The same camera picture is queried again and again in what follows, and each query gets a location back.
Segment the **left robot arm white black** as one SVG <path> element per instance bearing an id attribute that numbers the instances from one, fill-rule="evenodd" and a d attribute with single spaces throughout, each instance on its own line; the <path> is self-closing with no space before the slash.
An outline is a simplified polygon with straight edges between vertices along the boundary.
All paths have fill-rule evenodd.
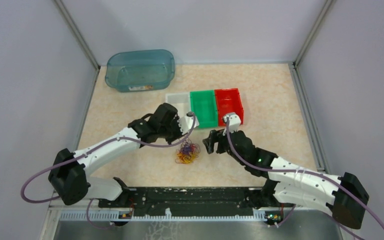
<path id="1" fill-rule="evenodd" d="M 83 199 L 104 199 L 124 207 L 130 200 L 126 185 L 119 178 L 96 178 L 92 173 L 123 154 L 144 146 L 156 147 L 158 139 L 164 139 L 167 148 L 178 145 L 197 125 L 193 113 L 179 117 L 173 105 L 162 103 L 154 113 L 133 120 L 95 145 L 74 152 L 67 148 L 60 150 L 48 180 L 66 206 Z"/>

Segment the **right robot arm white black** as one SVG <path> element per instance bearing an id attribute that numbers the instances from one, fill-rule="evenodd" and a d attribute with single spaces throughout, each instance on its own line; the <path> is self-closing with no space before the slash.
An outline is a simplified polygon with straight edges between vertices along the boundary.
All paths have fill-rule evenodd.
<path id="1" fill-rule="evenodd" d="M 370 197 L 354 174 L 332 175 L 300 167 L 256 147 L 242 130 L 230 134 L 211 130 L 202 143 L 208 154 L 227 153 L 247 172 L 265 178 L 261 199 L 267 206 L 301 205 L 326 213 L 348 228 L 361 229 L 366 212 L 363 206 Z"/>

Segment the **white plastic bin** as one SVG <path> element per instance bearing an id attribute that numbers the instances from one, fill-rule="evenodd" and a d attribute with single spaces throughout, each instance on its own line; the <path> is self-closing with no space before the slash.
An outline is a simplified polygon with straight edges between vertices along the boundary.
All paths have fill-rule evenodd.
<path id="1" fill-rule="evenodd" d="M 189 92 L 167 93 L 165 95 L 165 102 L 174 106 L 180 117 L 192 111 Z"/>

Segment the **green plastic bin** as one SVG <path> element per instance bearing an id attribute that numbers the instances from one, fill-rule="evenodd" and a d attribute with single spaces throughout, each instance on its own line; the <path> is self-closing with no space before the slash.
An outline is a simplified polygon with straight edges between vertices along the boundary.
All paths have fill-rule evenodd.
<path id="1" fill-rule="evenodd" d="M 198 119 L 199 128 L 218 126 L 218 109 L 214 90 L 191 91 L 190 106 Z"/>

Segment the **red plastic bin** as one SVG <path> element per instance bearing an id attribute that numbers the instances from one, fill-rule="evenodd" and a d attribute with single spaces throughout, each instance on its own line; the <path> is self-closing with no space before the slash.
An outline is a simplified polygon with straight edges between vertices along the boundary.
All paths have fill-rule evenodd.
<path id="1" fill-rule="evenodd" d="M 215 100 L 217 107 L 217 121 L 219 127 L 224 127 L 223 116 L 229 113 L 236 113 L 241 124 L 244 123 L 244 108 L 238 88 L 215 89 Z"/>

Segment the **teal transparent plastic tub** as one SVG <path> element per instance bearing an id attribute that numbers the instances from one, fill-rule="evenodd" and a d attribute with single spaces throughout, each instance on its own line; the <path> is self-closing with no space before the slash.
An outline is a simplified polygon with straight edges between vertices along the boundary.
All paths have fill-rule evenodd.
<path id="1" fill-rule="evenodd" d="M 122 93 L 165 89 L 176 73 L 175 58 L 165 49 L 120 52 L 106 66 L 105 83 Z"/>

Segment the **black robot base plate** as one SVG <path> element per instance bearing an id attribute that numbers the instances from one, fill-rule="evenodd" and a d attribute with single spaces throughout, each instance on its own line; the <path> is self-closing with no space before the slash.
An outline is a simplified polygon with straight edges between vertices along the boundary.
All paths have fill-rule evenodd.
<path id="1" fill-rule="evenodd" d="M 115 200 L 99 199 L 100 208 L 127 208 L 135 217 L 251 216 L 254 210 L 281 204 L 262 187 L 136 187 Z"/>

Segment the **left aluminium frame post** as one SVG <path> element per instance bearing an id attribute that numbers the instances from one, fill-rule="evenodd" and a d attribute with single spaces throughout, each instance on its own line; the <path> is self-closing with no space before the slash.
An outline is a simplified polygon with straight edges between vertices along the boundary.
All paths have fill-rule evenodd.
<path id="1" fill-rule="evenodd" d="M 75 23 L 74 19 L 72 18 L 68 8 L 66 7 L 63 0 L 52 0 L 55 7 L 59 11 L 62 19 L 64 20 L 65 24 L 69 28 L 71 34 L 75 38 L 77 44 L 81 48 L 83 54 L 87 58 L 87 60 L 91 63 L 93 68 L 96 71 L 100 70 L 100 65 L 98 64 L 98 61 L 96 60 L 94 54 L 92 53 L 92 50 L 90 49 L 89 45 L 87 44 L 86 40 L 84 39 L 83 35 L 80 32 L 80 29 L 78 28 L 77 24 Z"/>

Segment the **aluminium frame post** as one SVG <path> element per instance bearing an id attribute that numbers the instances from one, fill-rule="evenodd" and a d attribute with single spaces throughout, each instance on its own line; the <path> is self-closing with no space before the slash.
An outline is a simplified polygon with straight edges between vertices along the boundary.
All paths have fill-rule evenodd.
<path id="1" fill-rule="evenodd" d="M 63 0 L 52 0 L 55 7 L 59 11 L 62 19 L 64 20 L 65 24 L 69 28 L 71 34 L 75 38 L 77 44 L 81 48 L 83 54 L 87 58 L 87 60 L 91 63 L 93 68 L 96 71 L 100 70 L 100 65 L 98 64 L 98 61 L 96 60 L 94 54 L 92 53 L 92 50 L 90 49 L 89 45 L 87 44 L 86 40 L 84 39 L 83 35 L 80 32 L 80 29 L 78 28 L 77 24 L 75 23 L 74 19 L 72 18 L 68 8 L 66 7 Z"/>
<path id="2" fill-rule="evenodd" d="M 329 12 L 331 11 L 332 7 L 335 5 L 337 1 L 336 0 L 325 0 L 323 3 L 323 6 L 317 15 L 317 18 L 312 25 L 310 32 L 308 33 L 302 47 L 300 48 L 298 55 L 293 62 L 294 68 L 298 69 L 302 61 L 304 60 L 304 57 L 306 56 L 307 52 L 309 51 L 310 47 L 312 46 L 314 40 L 317 38 L 317 35 L 322 28 Z"/>

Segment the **right aluminium frame post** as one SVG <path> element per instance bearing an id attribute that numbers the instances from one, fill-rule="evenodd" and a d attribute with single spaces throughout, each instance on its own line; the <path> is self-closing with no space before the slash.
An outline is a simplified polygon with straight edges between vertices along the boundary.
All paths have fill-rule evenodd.
<path id="1" fill-rule="evenodd" d="M 298 69 L 302 61 L 304 60 L 304 57 L 306 56 L 307 52 L 309 51 L 310 47 L 312 46 L 314 40 L 317 38 L 317 35 L 322 28 L 329 12 L 331 11 L 332 7 L 335 5 L 337 1 L 336 0 L 325 0 L 323 3 L 323 6 L 317 15 L 317 18 L 312 25 L 310 32 L 308 33 L 302 47 L 300 48 L 298 55 L 293 62 L 294 68 Z"/>

